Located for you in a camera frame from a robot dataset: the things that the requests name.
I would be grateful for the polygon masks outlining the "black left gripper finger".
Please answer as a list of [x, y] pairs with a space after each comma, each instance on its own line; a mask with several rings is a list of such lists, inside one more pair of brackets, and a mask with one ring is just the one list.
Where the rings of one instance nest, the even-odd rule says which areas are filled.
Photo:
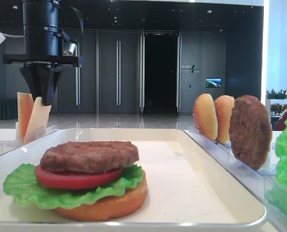
[[60, 67], [36, 66], [38, 84], [37, 97], [42, 98], [44, 106], [53, 104], [59, 78], [62, 74]]
[[24, 77], [33, 100], [39, 96], [39, 75], [36, 65], [28, 65], [20, 68], [20, 73]]

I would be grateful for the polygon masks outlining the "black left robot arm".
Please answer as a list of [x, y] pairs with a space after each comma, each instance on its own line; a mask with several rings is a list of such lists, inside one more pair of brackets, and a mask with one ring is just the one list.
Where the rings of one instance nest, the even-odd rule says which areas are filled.
[[24, 54], [5, 54], [3, 63], [21, 64], [23, 75], [33, 99], [41, 97], [44, 106], [53, 103], [63, 66], [81, 67], [79, 56], [65, 56], [63, 43], [76, 45], [79, 39], [71, 39], [58, 27], [58, 0], [23, 1]]

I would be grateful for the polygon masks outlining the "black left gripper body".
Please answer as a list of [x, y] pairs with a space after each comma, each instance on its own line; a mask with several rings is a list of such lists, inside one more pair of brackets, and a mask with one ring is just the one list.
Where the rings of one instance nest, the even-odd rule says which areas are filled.
[[3, 54], [3, 63], [4, 64], [15, 64], [15, 65], [47, 64], [47, 65], [54, 65], [54, 66], [82, 67], [83, 57]]

